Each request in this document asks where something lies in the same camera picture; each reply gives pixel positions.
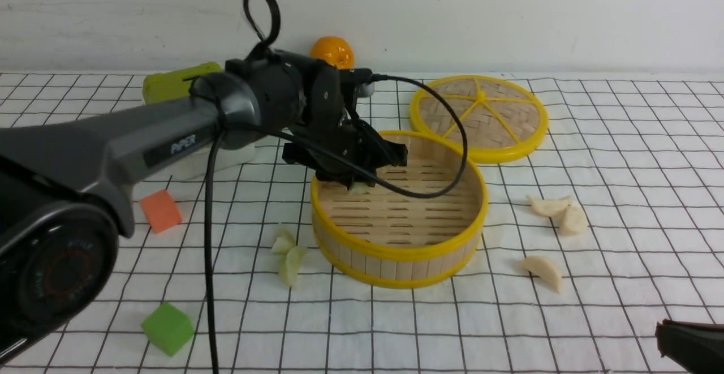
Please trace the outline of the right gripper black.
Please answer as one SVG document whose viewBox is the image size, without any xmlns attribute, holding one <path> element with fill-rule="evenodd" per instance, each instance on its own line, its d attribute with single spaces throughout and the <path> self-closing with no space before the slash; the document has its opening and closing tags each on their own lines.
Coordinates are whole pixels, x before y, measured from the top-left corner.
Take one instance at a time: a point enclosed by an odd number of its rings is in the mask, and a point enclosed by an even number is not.
<svg viewBox="0 0 724 374">
<path fill-rule="evenodd" d="M 662 358 L 689 373 L 723 373 L 723 325 L 662 320 L 655 328 Z"/>
</svg>

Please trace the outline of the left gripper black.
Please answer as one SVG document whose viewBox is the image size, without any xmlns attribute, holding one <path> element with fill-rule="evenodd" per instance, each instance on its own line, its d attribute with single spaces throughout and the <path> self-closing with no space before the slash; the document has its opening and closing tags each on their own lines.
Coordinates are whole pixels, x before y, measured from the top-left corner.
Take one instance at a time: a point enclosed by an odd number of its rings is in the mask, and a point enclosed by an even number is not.
<svg viewBox="0 0 724 374">
<path fill-rule="evenodd" d="M 318 181 L 344 186 L 346 190 L 350 190 L 354 182 L 375 187 L 381 180 L 377 175 L 378 169 L 408 165 L 408 147 L 383 139 L 360 117 L 342 119 L 336 127 L 327 131 L 297 126 L 292 133 L 300 137 L 302 143 L 285 144 L 282 160 L 310 168 Z M 323 147 L 336 157 L 362 168 L 362 172 L 357 173 L 328 155 L 308 149 L 308 145 Z"/>
</svg>

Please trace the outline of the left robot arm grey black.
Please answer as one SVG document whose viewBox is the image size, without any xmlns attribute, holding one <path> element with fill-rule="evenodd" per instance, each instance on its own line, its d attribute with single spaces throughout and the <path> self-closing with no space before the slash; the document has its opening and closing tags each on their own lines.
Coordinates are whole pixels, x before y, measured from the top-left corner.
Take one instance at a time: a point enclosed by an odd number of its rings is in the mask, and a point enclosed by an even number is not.
<svg viewBox="0 0 724 374">
<path fill-rule="evenodd" d="M 286 145 L 287 162 L 346 187 L 372 185 L 378 168 L 406 165 L 405 147 L 351 115 L 372 78 L 367 69 L 339 71 L 320 59 L 255 48 L 192 81 L 189 96 L 4 127 L 2 364 L 100 294 L 119 238 L 134 234 L 133 187 L 215 140 L 231 151 L 286 128 L 309 144 Z"/>
</svg>

